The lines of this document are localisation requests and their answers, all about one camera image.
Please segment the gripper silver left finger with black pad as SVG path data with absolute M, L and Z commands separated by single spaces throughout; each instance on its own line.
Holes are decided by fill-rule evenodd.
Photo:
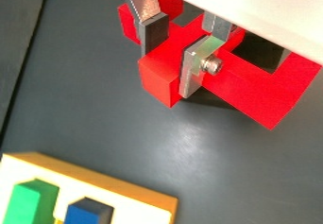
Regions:
M 134 27 L 145 56 L 169 37 L 169 16 L 157 0 L 125 0 L 134 19 Z

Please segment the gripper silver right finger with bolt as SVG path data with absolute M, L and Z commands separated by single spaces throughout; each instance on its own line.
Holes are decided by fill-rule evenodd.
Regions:
M 201 86 L 204 74 L 214 75 L 221 60 L 213 55 L 229 38 L 232 24 L 213 13 L 205 11 L 201 29 L 209 35 L 200 37 L 184 50 L 178 94 L 188 98 Z

